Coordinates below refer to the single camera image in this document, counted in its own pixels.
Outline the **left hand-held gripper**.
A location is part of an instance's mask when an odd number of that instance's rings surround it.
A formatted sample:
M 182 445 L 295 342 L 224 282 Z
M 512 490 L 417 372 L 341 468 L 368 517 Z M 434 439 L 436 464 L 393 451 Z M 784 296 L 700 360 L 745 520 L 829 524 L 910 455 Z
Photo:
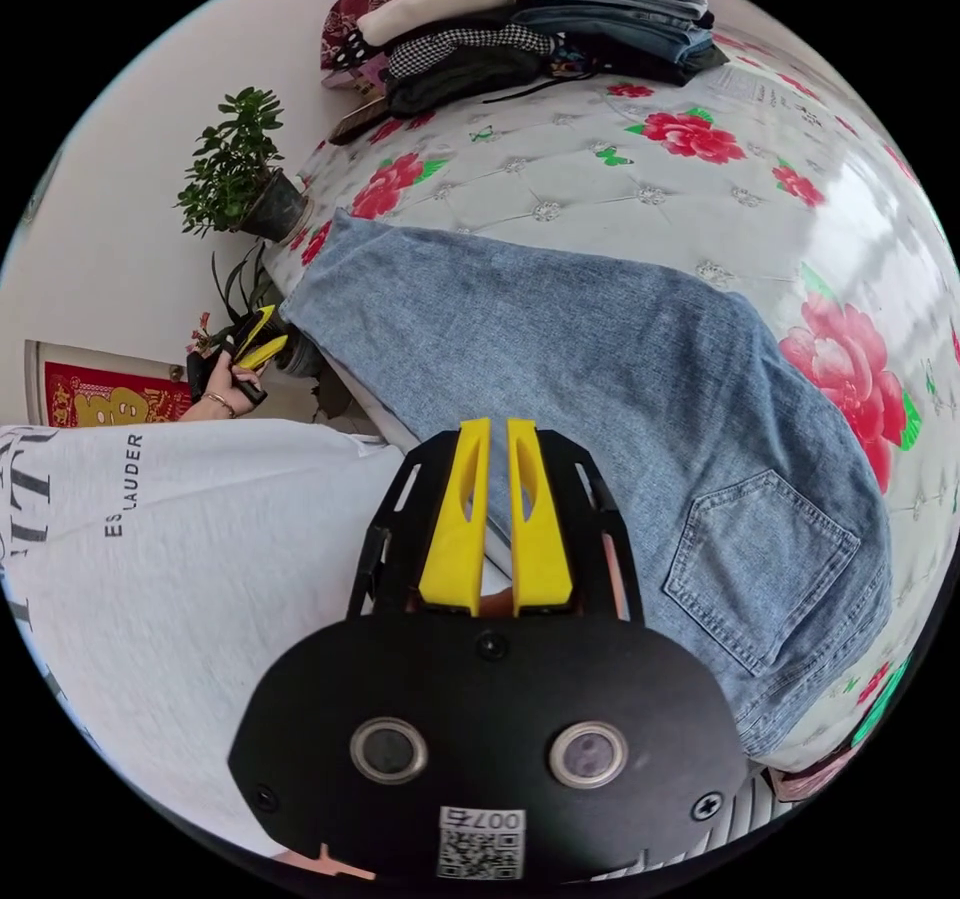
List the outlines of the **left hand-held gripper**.
M 275 309 L 261 306 L 216 334 L 196 331 L 185 365 L 191 405 L 258 406 L 265 400 L 260 374 L 288 342 L 287 335 L 270 338 Z

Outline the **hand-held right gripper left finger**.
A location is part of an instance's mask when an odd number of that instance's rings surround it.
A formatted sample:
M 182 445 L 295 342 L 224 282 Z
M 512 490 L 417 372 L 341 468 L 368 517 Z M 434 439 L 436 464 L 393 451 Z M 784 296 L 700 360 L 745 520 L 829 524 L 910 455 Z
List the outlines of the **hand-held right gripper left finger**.
M 492 423 L 461 423 L 418 593 L 431 609 L 480 611 Z

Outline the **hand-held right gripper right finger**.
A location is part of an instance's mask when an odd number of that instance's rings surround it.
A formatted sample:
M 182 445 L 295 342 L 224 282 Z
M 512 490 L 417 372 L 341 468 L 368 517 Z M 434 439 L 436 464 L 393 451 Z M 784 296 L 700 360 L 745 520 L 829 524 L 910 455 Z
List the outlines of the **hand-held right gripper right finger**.
M 573 579 L 538 430 L 531 420 L 509 418 L 506 434 L 513 609 L 563 610 Z

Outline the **person's left hand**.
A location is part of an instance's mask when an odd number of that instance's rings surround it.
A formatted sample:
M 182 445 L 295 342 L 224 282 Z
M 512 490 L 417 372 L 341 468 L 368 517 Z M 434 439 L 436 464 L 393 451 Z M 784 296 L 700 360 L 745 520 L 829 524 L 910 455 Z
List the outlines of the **person's left hand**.
M 240 390 L 240 382 L 249 382 L 257 390 L 261 388 L 259 374 L 235 367 L 232 355 L 223 350 L 216 360 L 203 396 L 191 407 L 184 420 L 232 419 L 252 412 L 255 406 Z

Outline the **person's right hand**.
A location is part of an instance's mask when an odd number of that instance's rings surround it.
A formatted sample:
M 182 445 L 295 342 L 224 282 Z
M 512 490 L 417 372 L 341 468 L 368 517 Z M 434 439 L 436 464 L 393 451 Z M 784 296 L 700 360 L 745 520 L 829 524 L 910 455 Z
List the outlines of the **person's right hand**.
M 373 872 L 334 859 L 330 856 L 325 845 L 321 847 L 320 855 L 317 858 L 306 857 L 293 851 L 285 851 L 277 855 L 275 860 L 299 869 L 331 877 L 347 876 L 366 881 L 376 879 L 376 874 Z

